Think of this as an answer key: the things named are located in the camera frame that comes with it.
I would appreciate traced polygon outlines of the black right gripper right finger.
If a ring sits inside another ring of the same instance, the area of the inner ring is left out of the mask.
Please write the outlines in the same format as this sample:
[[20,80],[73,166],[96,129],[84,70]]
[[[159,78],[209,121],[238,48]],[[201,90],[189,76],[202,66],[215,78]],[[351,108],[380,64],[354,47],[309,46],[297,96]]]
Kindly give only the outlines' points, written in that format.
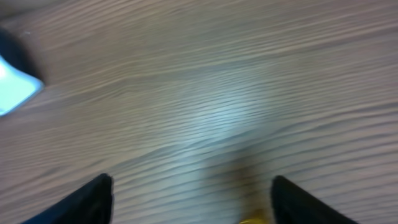
[[272,180],[271,204],[276,224],[358,224],[281,175]]

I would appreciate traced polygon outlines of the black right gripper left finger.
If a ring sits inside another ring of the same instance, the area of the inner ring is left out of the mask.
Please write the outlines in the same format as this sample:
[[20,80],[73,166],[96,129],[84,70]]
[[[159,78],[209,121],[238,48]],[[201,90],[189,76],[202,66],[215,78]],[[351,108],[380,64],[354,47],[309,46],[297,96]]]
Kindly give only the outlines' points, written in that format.
[[103,173],[23,224],[110,224],[113,201],[113,178]]

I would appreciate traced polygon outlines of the yellow dish soap bottle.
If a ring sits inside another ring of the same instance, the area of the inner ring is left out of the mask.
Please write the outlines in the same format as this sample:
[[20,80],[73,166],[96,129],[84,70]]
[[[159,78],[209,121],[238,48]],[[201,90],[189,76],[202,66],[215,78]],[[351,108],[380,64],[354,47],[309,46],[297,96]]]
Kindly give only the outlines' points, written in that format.
[[270,224],[270,221],[265,211],[256,210],[246,218],[243,218],[239,224]]

